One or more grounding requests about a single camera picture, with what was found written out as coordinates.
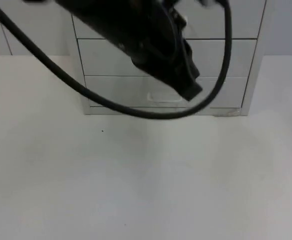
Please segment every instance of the floor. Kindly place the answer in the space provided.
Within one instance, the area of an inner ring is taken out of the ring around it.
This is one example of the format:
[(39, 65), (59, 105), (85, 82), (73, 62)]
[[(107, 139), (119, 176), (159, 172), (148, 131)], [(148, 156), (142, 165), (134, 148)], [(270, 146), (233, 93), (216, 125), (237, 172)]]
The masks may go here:
[(165, 122), (85, 116), (35, 59), (12, 58), (0, 240), (292, 239), (292, 57), (264, 58), (249, 117)]

